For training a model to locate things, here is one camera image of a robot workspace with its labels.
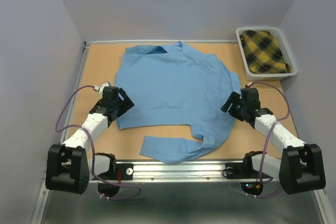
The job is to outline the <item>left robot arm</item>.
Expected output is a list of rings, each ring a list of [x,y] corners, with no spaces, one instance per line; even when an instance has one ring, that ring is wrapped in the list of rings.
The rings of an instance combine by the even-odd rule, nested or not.
[[[116,119],[133,106],[126,92],[109,82],[93,86],[101,98],[89,111],[82,125],[75,125],[74,134],[48,150],[45,185],[49,190],[83,194],[89,181],[102,175],[106,179],[121,172],[113,154],[96,153],[94,142]]]

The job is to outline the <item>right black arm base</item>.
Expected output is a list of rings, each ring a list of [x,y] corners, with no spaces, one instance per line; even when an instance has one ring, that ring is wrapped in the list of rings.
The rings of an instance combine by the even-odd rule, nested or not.
[[[258,172],[242,162],[230,162],[225,164],[222,175],[227,179],[256,179]]]

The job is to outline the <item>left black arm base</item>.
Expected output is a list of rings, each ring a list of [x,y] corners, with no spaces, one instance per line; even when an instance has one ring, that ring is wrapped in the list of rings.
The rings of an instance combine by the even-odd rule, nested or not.
[[[98,176],[105,180],[129,181],[133,179],[134,165],[133,163],[116,163],[113,169]]]

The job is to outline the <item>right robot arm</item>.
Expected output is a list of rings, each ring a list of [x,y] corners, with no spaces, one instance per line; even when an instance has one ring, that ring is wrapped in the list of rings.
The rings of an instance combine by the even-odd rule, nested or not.
[[[264,148],[246,153],[238,164],[226,164],[222,174],[227,179],[253,180],[241,183],[246,195],[259,197],[268,179],[279,181],[289,195],[325,188],[321,148],[294,136],[268,108],[262,108],[256,88],[248,85],[241,93],[232,92],[221,110],[247,122],[266,137],[266,145],[272,144],[281,153],[281,158],[275,158]]]

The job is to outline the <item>light blue long sleeve shirt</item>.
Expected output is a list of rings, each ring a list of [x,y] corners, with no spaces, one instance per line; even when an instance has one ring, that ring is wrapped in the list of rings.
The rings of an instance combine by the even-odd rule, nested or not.
[[[146,136],[141,155],[174,164],[211,153],[228,138],[235,119],[221,110],[238,75],[214,55],[183,42],[134,46],[125,50],[115,84],[134,103],[118,118],[119,129],[188,125],[192,140]]]

